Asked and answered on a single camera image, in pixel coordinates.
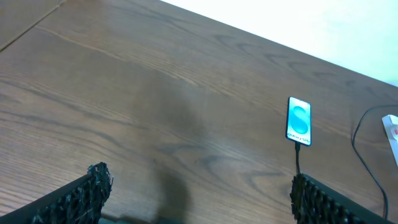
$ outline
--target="power strip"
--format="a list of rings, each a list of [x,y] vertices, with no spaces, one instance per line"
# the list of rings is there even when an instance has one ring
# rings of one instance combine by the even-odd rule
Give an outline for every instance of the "power strip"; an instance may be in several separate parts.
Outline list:
[[[397,134],[395,133],[398,127],[398,117],[389,114],[383,117],[381,120],[383,122],[384,129],[386,130],[387,138],[390,142],[392,153],[394,154],[398,166],[398,140],[396,137]]]

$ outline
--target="wooden table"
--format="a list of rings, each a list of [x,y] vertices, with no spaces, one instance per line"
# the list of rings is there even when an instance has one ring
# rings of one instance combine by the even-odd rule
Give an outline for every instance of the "wooden table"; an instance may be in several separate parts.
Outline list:
[[[105,161],[107,216],[294,223],[289,96],[313,109],[302,172],[381,215],[350,136],[398,88],[163,2],[69,0],[0,53],[0,214]],[[398,222],[388,113],[366,118],[357,148]]]

